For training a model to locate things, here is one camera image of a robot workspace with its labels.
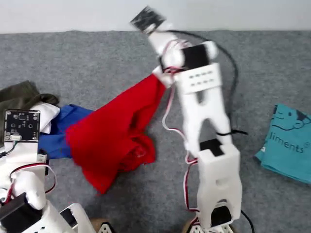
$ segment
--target gray carpet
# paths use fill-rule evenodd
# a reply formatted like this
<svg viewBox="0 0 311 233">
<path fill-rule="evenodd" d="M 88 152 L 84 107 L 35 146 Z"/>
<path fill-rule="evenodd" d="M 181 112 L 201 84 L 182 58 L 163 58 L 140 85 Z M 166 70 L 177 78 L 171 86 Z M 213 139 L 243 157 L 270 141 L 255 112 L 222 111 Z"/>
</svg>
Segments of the gray carpet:
<svg viewBox="0 0 311 233">
<path fill-rule="evenodd" d="M 309 232 L 310 186 L 263 169 L 253 155 L 263 144 L 274 104 L 282 102 L 311 114 L 311 32 L 215 31 L 202 35 L 228 48 L 240 69 L 233 127 L 250 134 L 234 136 L 241 150 L 242 208 L 258 233 Z M 232 66 L 223 55 L 219 60 L 228 99 Z M 58 95 L 61 105 L 97 109 L 156 65 L 151 46 L 138 32 L 0 35 L 0 88 L 32 80 L 41 92 Z M 59 210 L 79 202 L 90 217 L 109 218 L 119 233 L 181 231 L 192 215 L 183 202 L 186 166 L 182 141 L 160 123 L 167 96 L 147 132 L 155 142 L 156 162 L 120 174 L 105 195 L 98 195 L 71 160 L 52 161 L 59 184 L 49 199 Z M 168 124 L 182 124 L 177 100 Z M 209 132 L 206 126 L 202 137 L 211 137 Z M 190 177 L 193 205 L 197 185 L 194 169 Z M 241 233 L 250 232 L 243 217 L 234 225 Z"/>
</svg>

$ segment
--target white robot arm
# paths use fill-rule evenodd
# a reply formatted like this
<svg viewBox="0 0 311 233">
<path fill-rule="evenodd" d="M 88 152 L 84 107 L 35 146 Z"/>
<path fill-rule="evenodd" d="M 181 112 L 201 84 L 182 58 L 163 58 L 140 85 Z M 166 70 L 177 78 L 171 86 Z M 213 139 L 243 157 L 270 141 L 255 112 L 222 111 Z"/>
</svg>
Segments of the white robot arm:
<svg viewBox="0 0 311 233">
<path fill-rule="evenodd" d="M 232 144 L 231 127 L 225 113 L 220 66 L 211 60 L 218 54 L 212 41 L 183 46 L 163 17 L 146 7 L 132 24 L 148 35 L 161 66 L 154 73 L 167 86 L 176 85 L 184 117 L 185 149 L 196 158 L 200 184 L 197 216 L 205 232 L 223 232 L 240 217 L 242 184 L 240 152 Z M 203 100 L 198 101 L 198 92 Z M 217 139 L 199 141 L 202 124 L 209 119 Z"/>
</svg>

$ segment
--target blue cloth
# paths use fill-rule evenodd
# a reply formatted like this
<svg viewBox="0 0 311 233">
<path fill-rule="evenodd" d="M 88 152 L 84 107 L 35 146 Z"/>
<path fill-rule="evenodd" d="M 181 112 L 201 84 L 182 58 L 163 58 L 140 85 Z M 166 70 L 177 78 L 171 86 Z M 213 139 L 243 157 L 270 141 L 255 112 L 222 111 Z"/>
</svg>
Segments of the blue cloth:
<svg viewBox="0 0 311 233">
<path fill-rule="evenodd" d="M 77 105 L 65 105 L 60 113 L 51 121 L 51 133 L 41 133 L 39 149 L 43 149 L 49 159 L 71 158 L 70 147 L 66 142 L 66 129 L 92 113 L 92 110 Z"/>
<path fill-rule="evenodd" d="M 267 169 L 311 183 L 310 143 L 311 116 L 278 104 L 265 143 L 256 157 Z"/>
</svg>

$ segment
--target red fabric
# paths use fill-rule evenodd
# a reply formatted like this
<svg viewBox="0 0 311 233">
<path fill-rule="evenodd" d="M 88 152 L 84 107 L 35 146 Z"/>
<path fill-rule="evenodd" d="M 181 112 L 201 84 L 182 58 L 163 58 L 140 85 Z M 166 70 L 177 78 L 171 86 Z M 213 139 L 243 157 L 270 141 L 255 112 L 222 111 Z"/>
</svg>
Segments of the red fabric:
<svg viewBox="0 0 311 233">
<path fill-rule="evenodd" d="M 66 130 L 74 162 L 101 193 L 117 173 L 155 161 L 152 140 L 143 131 L 165 86 L 151 74 Z"/>
</svg>

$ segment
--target teal cloth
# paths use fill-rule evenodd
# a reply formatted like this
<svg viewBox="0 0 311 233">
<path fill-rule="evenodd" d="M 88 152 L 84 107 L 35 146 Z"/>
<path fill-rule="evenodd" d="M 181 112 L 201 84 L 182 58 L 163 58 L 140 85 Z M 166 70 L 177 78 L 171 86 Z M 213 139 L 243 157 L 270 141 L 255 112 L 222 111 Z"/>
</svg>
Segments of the teal cloth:
<svg viewBox="0 0 311 233">
<path fill-rule="evenodd" d="M 277 104 L 256 157 L 264 168 L 311 183 L 311 116 Z"/>
</svg>

